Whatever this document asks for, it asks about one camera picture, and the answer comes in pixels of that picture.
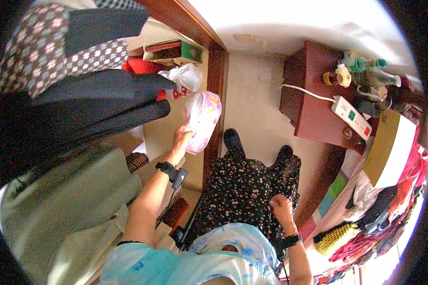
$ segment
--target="wooden cabinet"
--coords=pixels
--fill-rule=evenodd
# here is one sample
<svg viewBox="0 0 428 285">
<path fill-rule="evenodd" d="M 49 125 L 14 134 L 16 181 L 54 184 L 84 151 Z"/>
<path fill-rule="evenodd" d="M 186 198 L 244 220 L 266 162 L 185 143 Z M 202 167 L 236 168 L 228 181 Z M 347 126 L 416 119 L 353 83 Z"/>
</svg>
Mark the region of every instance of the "wooden cabinet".
<svg viewBox="0 0 428 285">
<path fill-rule="evenodd" d="M 305 41 L 304 48 L 284 63 L 284 83 L 304 88 L 323 97 L 333 98 L 335 95 L 341 95 L 352 103 L 354 86 L 348 88 L 328 86 L 322 81 L 322 73 L 335 70 L 337 60 L 343 56 L 341 50 Z M 279 110 L 290 119 L 297 137 L 362 151 L 365 141 L 331 111 L 331 105 L 330 101 L 320 100 L 284 86 Z M 352 137 L 349 138 L 346 132 L 353 134 Z"/>
</svg>

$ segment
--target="white plastic bag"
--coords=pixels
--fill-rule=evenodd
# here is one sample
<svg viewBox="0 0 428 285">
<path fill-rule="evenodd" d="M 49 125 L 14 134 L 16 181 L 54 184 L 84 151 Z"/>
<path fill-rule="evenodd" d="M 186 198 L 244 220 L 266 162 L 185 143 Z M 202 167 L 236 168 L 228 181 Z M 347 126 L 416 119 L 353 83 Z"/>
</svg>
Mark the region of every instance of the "white plastic bag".
<svg viewBox="0 0 428 285">
<path fill-rule="evenodd" d="M 184 131 L 195 133 L 188 141 L 188 153 L 195 155 L 205 149 L 221 112 L 220 98 L 209 91 L 198 92 L 185 103 Z"/>
<path fill-rule="evenodd" d="M 377 195 L 385 189 L 374 188 L 363 170 L 354 179 L 357 179 L 353 196 L 354 206 L 344 215 L 344 220 L 348 222 L 356 222 L 362 218 L 365 212 L 376 202 Z"/>
<path fill-rule="evenodd" d="M 201 70 L 193 63 L 183 63 L 180 67 L 171 69 L 170 71 L 159 71 L 161 76 L 176 83 L 177 89 L 165 90 L 166 94 L 177 99 L 194 94 L 200 88 L 203 75 Z"/>
</svg>

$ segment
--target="black watch strap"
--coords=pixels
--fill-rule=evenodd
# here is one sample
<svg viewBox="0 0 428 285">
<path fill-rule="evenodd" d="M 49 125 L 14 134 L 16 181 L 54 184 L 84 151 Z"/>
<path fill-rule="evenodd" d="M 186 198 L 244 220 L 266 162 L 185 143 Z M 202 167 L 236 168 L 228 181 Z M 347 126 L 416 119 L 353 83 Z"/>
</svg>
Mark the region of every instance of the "black watch strap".
<svg viewBox="0 0 428 285">
<path fill-rule="evenodd" d="M 298 233 L 298 235 L 290 235 L 282 241 L 282 248 L 287 249 L 291 246 L 295 246 L 297 242 L 301 242 L 301 241 L 302 241 L 302 237 L 300 233 Z"/>
<path fill-rule="evenodd" d="M 160 168 L 161 172 L 168 174 L 168 176 L 170 177 L 170 182 L 171 183 L 174 182 L 174 178 L 176 178 L 177 171 L 174 169 L 173 164 L 171 164 L 167 161 L 164 163 L 159 162 L 156 164 L 156 168 L 157 169 Z"/>
<path fill-rule="evenodd" d="M 178 189 L 188 174 L 188 171 L 183 168 L 175 170 L 174 166 L 167 161 L 164 163 L 157 163 L 156 168 L 160 169 L 161 172 L 168 174 L 168 176 L 170 177 L 170 182 L 173 183 L 173 189 Z"/>
</svg>

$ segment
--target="yellow knitted item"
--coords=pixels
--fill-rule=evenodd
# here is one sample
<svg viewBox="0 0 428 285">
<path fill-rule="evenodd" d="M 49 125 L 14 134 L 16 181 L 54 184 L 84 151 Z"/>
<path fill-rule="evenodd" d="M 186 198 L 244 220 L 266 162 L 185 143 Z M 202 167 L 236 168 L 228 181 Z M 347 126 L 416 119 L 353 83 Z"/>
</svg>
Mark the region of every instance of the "yellow knitted item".
<svg viewBox="0 0 428 285">
<path fill-rule="evenodd" d="M 318 252 L 324 256 L 328 256 L 354 238 L 359 232 L 360 229 L 357 225 L 347 223 L 339 228 L 332 229 L 318 242 L 315 242 L 314 239 L 314 246 Z"/>
</svg>

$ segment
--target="hand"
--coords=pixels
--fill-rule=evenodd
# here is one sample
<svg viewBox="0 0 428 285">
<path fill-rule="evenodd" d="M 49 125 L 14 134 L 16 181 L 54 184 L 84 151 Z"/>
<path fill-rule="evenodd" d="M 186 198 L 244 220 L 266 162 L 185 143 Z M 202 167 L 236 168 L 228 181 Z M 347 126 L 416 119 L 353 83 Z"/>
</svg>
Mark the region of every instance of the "hand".
<svg viewBox="0 0 428 285">
<path fill-rule="evenodd" d="M 188 146 L 188 140 L 192 138 L 194 132 L 188 131 L 184 133 L 184 125 L 176 129 L 173 136 L 173 148 L 166 156 L 165 161 L 176 166 L 182 157 L 185 155 L 185 149 Z"/>
<path fill-rule="evenodd" d="M 295 222 L 293 221 L 293 207 L 292 202 L 284 195 L 277 194 L 270 200 L 270 206 L 273 208 L 274 216 L 281 224 L 285 231 L 285 235 L 297 235 L 298 230 Z"/>
</svg>

